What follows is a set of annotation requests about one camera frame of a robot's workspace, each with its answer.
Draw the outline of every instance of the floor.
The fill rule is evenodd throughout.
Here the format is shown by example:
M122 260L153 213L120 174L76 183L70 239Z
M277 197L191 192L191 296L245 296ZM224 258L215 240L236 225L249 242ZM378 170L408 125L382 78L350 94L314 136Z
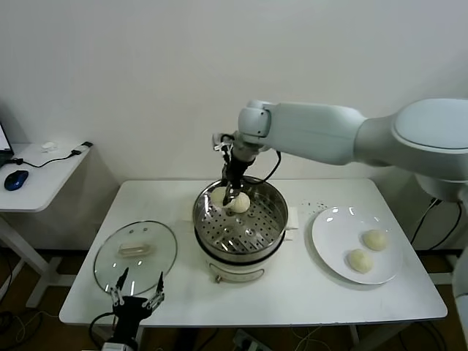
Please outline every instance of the floor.
M11 252L6 252L6 256L12 264L16 264L18 258ZM60 273L77 273L80 265L84 260L83 255L73 255L65 257L59 270ZM450 267L439 257L423 257L423 264L429 272L448 271ZM4 282L8 276L7 264L3 257L0 257L0 283ZM9 310L13 314L21 314L24 311L24 304L32 291L38 275L29 267L24 267L13 282L11 289L4 299L0 312ZM461 326L458 322L458 316L454 305L454 300L451 294L450 286L438 286L441 296L448 306L448 316L443 320L434 321L434 325L443 335L447 350L463 351L466 350ZM60 307L67 296L67 288L51 287L42 299L39 306L40 310L46 311L48 314L58 315ZM30 312L22 316L24 322L34 316L34 312ZM51 351L51 350L95 350L93 344L88 338L87 327L76 327L62 324L58 318L42 316L42 324L36 334L25 344L9 350L34 350L34 351ZM34 328L37 327L39 317L36 317L26 328L28 336ZM0 351L5 350L8 346L15 343L16 333L20 328L20 324L15 320L15 324L6 332L0 335ZM376 326L361 326L358 328L360 336L365 336L370 333ZM307 328L245 328L245 331L269 346L272 350L290 350L296 351L300 339L293 334L305 336ZM197 334L195 348L196 350L209 336L212 335L214 329L200 329ZM233 350L232 339L236 332L235 328L220 329L216 337L203 349L203 351L231 351ZM413 350L438 350L434 340L430 337L426 329L414 324L405 329L401 337L404 340L408 351ZM177 341L181 341L181 330L175 328L155 328L145 333L140 350L142 351L171 351ZM351 335L349 328L346 326L324 327L314 333L313 338L325 342L331 351L348 351L352 346ZM309 342L308 347L304 349L304 342L298 350L316 350L326 351L324 344L319 342ZM384 345L378 348L379 351L405 351L398 337L395 337Z

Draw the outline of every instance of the white table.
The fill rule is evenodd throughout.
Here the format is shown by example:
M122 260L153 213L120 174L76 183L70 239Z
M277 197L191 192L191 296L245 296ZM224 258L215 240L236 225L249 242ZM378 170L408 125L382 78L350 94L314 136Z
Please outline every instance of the white table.
M67 324L89 324L111 310L110 297L94 281L98 248L120 227L143 220L169 225L178 256L165 280L166 299L147 327L355 325L442 318L447 308L376 186L367 179L272 181L299 229L285 241L265 275L245 284L214 284L196 242L192 204L211 181L128 181L120 188L60 311ZM309 242L312 219L324 207L349 205L378 216L401 241L403 267L379 286L354 284L335 274ZM111 324L112 320L103 320ZM390 333L380 331L357 350L371 350Z
M43 153L41 145L12 145L16 158L23 158L33 165L41 165L49 159L66 157L75 147L77 145L61 145L54 151ZM33 168L25 164L4 165L0 167L0 212L39 212L47 208L87 153L88 149L81 155L51 162L43 168ZM29 177L21 188L9 192L4 188L3 182L10 173L16 170L29 171ZM0 241L8 245L9 248L21 257L20 262L13 269L11 280L18 275L24 263L28 263L41 275L26 302L26 307L36 307L49 286L72 286L75 276L59 275L56 273L56 268L61 261L60 257L54 257L48 263L1 216ZM6 292L7 286L8 280L1 287L0 296L3 296Z

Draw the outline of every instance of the glass lid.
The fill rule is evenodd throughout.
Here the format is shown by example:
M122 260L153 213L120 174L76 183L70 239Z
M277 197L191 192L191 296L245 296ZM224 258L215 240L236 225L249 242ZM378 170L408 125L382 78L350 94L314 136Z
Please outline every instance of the glass lid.
M156 287L159 275L166 276L177 256L173 231L160 222L131 223L112 234L94 260L94 278L105 292L129 269L122 295L138 295Z

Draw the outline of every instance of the power strip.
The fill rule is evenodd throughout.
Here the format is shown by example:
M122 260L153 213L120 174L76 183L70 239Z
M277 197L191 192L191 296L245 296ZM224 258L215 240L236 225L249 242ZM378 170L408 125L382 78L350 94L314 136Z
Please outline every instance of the power strip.
M242 329L235 332L233 342L241 351L273 351Z

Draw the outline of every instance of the steamed bun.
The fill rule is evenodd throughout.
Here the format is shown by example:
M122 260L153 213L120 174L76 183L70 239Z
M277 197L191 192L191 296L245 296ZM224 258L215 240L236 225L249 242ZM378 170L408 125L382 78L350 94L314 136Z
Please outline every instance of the steamed bun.
M365 232L363 235L363 241L367 247L374 251L382 251L388 245L385 232L377 229L372 229Z
M219 208L230 208L234 206L234 201L231 201L228 203L226 206L222 204L222 201L224 199L224 194L226 193L226 186L219 186L215 189L210 194L210 199L213 205Z
M243 212L247 211L250 207L250 199L249 196L245 192L241 192L236 199L228 203L226 206L222 204L224 199L224 194L226 193L226 186L219 186L215 188L211 194L211 202L213 205L219 208L230 208L233 212L237 214L242 214Z
M368 273L374 267L371 255L361 249L352 250L347 255L347 261L352 269L362 274Z

